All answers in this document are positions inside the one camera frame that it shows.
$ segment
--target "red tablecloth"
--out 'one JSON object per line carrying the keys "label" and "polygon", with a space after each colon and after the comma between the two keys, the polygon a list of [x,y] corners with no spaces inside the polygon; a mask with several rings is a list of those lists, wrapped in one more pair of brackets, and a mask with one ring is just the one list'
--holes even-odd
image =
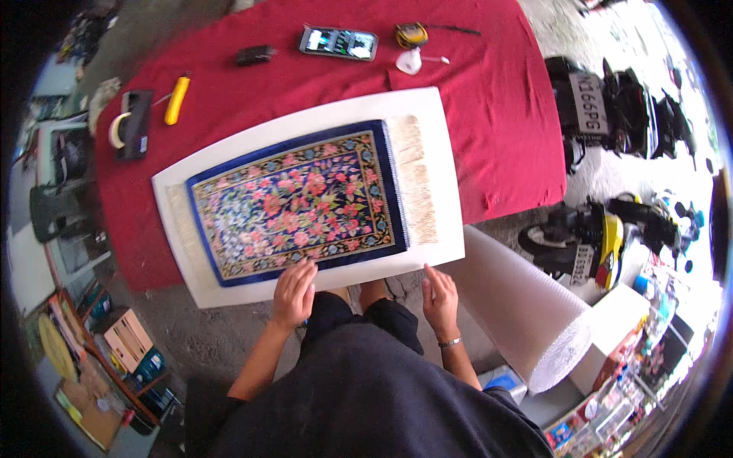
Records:
{"label": "red tablecloth", "polygon": [[[394,61],[395,23],[423,21],[480,30],[428,29],[415,76]],[[303,23],[367,30],[380,38],[374,62],[307,56],[298,51]],[[270,44],[278,54],[254,67],[235,66],[238,49]],[[564,154],[550,81],[532,30],[514,0],[266,0],[175,43],[122,89],[169,93],[191,71],[179,121],[163,124],[167,103],[152,108],[144,160],[119,162],[107,130],[119,96],[97,125],[96,167],[108,233],[117,261],[137,290],[183,279],[168,246],[150,178],[234,133],[323,103],[437,86],[455,157],[465,224],[553,204],[565,192]]]}

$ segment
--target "hand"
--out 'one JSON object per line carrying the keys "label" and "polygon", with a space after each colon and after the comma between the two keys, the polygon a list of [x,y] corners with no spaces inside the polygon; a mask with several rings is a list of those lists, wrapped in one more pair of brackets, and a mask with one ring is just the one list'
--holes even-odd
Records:
{"label": "hand", "polygon": [[439,342],[460,337],[456,316],[458,292],[453,278],[425,265],[427,278],[422,281],[422,311]]}
{"label": "hand", "polygon": [[318,266],[313,261],[303,259],[280,275],[270,320],[274,325],[291,332],[311,316],[316,293],[313,278],[317,272]]}

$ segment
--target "bracelet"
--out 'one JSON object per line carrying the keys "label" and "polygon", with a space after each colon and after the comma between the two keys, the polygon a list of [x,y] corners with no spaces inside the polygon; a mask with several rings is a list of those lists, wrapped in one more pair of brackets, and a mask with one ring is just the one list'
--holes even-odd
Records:
{"label": "bracelet", "polygon": [[457,344],[458,342],[460,342],[460,341],[462,341],[462,340],[463,340],[463,337],[459,337],[458,339],[453,339],[453,340],[451,340],[451,341],[448,341],[448,342],[445,342],[445,343],[443,343],[443,342],[438,342],[438,346],[439,346],[440,348],[447,348],[447,347],[450,347],[450,346],[452,346],[452,345],[455,345],[455,344]]}

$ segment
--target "floor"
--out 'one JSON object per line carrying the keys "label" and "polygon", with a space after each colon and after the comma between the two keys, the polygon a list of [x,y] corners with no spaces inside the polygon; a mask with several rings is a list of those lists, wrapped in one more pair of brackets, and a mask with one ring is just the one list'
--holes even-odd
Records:
{"label": "floor", "polygon": [[[247,6],[251,2],[238,3]],[[665,32],[659,32],[653,25],[648,8],[641,0],[630,0],[628,4],[592,13],[585,19],[578,14],[579,4],[573,0],[520,0],[519,3],[543,55],[568,55],[599,73],[602,73],[602,58],[606,56],[613,68],[633,65],[640,76],[654,79],[657,88],[666,84],[667,90],[670,89],[671,82],[662,70],[667,50],[660,37]],[[177,34],[188,33],[191,27],[201,27],[221,17],[230,4],[231,0],[127,1],[119,12],[117,25],[103,38],[99,54],[86,69],[78,91],[90,95],[101,81],[112,76],[119,76],[124,83],[134,75],[143,57],[159,52]],[[677,189],[680,186],[694,188],[694,180],[680,179],[691,172],[691,161],[687,157],[676,161],[643,161],[617,158],[601,150],[590,151],[581,171],[568,179],[565,202],[584,202],[588,195],[605,199],[623,191],[639,192],[648,197],[652,190],[671,186],[668,183],[676,185]],[[539,223],[547,211],[548,208],[530,210],[485,221],[476,227],[530,259],[519,248],[517,234],[521,228]],[[395,298],[419,318],[419,338],[426,349],[425,357],[440,363],[435,337],[421,312],[422,276],[421,271],[414,272],[388,278],[387,283]],[[185,397],[184,381],[192,375],[232,380],[270,316],[269,302],[198,310],[183,285],[133,295],[118,278],[108,288],[116,300],[136,310],[150,337],[173,368],[174,386],[181,398]],[[593,301],[594,291],[579,291],[581,295],[586,293],[586,299]],[[351,297],[358,297],[358,287],[351,289]],[[477,372],[492,369],[502,362],[481,328],[462,309],[459,326]],[[299,336],[294,335],[285,346],[276,377],[293,367],[298,353]]]}

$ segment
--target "black shorts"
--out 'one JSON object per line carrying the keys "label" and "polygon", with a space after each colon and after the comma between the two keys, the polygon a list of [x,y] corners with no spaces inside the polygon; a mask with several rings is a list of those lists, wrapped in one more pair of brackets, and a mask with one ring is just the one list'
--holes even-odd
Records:
{"label": "black shorts", "polygon": [[345,300],[332,292],[318,292],[313,300],[313,312],[308,318],[306,336],[301,343],[301,358],[308,348],[329,331],[348,323],[372,323],[390,333],[415,353],[424,351],[417,338],[417,317],[404,306],[386,298],[373,303],[366,313],[354,315]]}

